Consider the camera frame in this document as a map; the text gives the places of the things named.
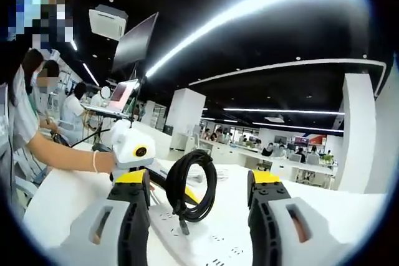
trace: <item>black cable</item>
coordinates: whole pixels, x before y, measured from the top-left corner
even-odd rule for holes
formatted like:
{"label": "black cable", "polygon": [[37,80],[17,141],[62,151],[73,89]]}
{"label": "black cable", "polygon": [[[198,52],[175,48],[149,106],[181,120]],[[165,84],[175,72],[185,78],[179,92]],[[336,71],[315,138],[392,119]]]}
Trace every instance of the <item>black cable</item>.
{"label": "black cable", "polygon": [[101,134],[101,133],[103,133],[103,132],[107,132],[107,131],[110,131],[110,130],[111,130],[111,129],[104,129],[104,130],[101,130],[100,132],[96,131],[96,132],[94,132],[93,134],[91,134],[91,135],[89,135],[88,137],[86,137],[86,138],[84,138],[84,139],[78,141],[77,143],[73,144],[73,145],[70,146],[70,147],[73,148],[74,146],[78,145],[79,143],[83,143],[84,141],[88,140],[90,137],[92,137],[92,136],[94,136],[94,135],[96,135],[96,134]]}
{"label": "black cable", "polygon": [[[184,200],[186,180],[191,165],[200,165],[205,172],[208,187],[202,201],[194,208],[187,208]],[[213,207],[218,174],[212,163],[212,158],[204,150],[194,150],[180,158],[170,169],[166,177],[166,196],[173,208],[173,213],[179,215],[179,220],[198,222],[204,219]]]}

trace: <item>black ceiling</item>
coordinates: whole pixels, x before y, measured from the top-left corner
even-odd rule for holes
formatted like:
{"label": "black ceiling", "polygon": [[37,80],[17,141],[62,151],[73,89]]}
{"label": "black ceiling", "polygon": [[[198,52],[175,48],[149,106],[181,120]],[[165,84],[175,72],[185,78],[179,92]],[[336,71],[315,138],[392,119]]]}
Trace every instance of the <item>black ceiling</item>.
{"label": "black ceiling", "polygon": [[[74,39],[79,51],[59,43],[62,58],[85,80],[91,82],[82,62],[101,85],[110,74],[117,42],[91,33],[89,9],[99,4],[121,9],[128,14],[131,29],[159,12],[148,57],[142,62],[143,75],[169,50],[239,0],[74,0]],[[392,64],[380,26],[371,13],[368,0],[295,0],[274,5],[231,21],[207,33],[169,60],[148,80],[140,98],[169,105],[176,89],[189,87],[203,95],[210,109],[207,117],[232,118],[243,125],[267,122],[265,114],[228,113],[222,108],[276,108],[338,111],[342,102],[345,70],[348,64],[315,64],[262,70],[211,80],[192,86],[189,83],[237,69],[301,60],[353,58]],[[356,71],[369,70],[357,65]],[[370,70],[374,86],[380,70]],[[284,115],[288,125],[331,128],[334,116]]]}

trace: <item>white table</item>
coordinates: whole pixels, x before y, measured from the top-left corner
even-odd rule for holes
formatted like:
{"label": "white table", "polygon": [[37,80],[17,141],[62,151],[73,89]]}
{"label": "white table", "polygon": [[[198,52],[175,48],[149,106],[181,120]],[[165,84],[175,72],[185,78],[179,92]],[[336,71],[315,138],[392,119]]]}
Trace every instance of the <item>white table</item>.
{"label": "white table", "polygon": [[[90,147],[79,145],[82,150]],[[170,168],[174,162],[160,163]],[[248,232],[248,169],[234,164],[216,165],[216,168],[228,168],[229,179],[218,183],[213,210],[203,221],[218,229],[226,227],[231,230],[234,227],[235,231]],[[382,194],[349,194],[289,181],[284,181],[284,185],[291,197],[303,198],[328,220],[331,234],[341,243],[356,244],[372,227],[378,216],[376,211],[381,209],[385,200]],[[91,203],[107,197],[110,188],[107,174],[55,169],[46,177],[32,199],[24,223],[43,248],[58,246],[68,236],[72,221]],[[206,186],[201,185],[195,191],[201,196],[205,189]],[[231,205],[230,201],[232,192],[235,205]],[[163,191],[157,189],[156,194],[161,201],[166,200]],[[241,235],[240,239],[251,246],[249,234]],[[147,257],[149,266],[177,265],[152,228],[149,230]]]}

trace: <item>office workstation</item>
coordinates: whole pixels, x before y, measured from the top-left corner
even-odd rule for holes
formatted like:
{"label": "office workstation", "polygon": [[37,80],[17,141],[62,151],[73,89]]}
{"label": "office workstation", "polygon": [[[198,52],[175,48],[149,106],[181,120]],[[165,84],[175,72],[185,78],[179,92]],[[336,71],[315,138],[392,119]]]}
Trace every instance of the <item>office workstation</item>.
{"label": "office workstation", "polygon": [[46,57],[57,88],[31,105],[81,159],[14,160],[48,259],[333,266],[384,221],[399,69],[367,0],[213,2],[79,0]]}

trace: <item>laptop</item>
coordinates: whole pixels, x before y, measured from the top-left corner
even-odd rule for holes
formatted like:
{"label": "laptop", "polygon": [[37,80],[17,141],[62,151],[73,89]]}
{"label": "laptop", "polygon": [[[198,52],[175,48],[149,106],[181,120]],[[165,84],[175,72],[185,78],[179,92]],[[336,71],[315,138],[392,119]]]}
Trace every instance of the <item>laptop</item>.
{"label": "laptop", "polygon": [[116,116],[127,116],[122,113],[122,110],[125,107],[132,92],[137,88],[137,84],[137,79],[118,83],[117,87],[112,93],[112,96],[106,108],[92,106],[84,103],[82,103],[82,106],[94,112],[107,113]]}

